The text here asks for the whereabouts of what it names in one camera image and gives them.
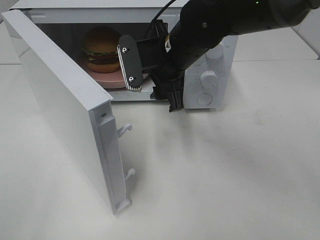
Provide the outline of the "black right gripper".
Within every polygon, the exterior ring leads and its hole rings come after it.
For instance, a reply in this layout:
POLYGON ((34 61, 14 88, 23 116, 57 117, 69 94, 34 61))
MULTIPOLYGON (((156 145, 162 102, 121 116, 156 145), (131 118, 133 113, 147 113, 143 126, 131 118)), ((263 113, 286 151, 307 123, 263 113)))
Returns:
POLYGON ((184 72, 175 70, 165 57, 164 45, 168 34, 168 25, 155 21, 149 24, 143 38, 136 43, 142 72, 154 82, 150 98, 168 100, 171 113, 184 109, 184 72))

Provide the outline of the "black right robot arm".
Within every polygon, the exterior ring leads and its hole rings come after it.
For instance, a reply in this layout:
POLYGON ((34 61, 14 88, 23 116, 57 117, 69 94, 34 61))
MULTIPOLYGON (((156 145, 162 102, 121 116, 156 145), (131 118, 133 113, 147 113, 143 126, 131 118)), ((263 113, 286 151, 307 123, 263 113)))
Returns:
POLYGON ((151 98, 167 100, 170 111, 214 109, 227 87, 234 50, 209 57, 224 38, 300 24, 317 0, 190 0, 171 31, 153 18, 137 42, 142 70, 154 82, 151 98))

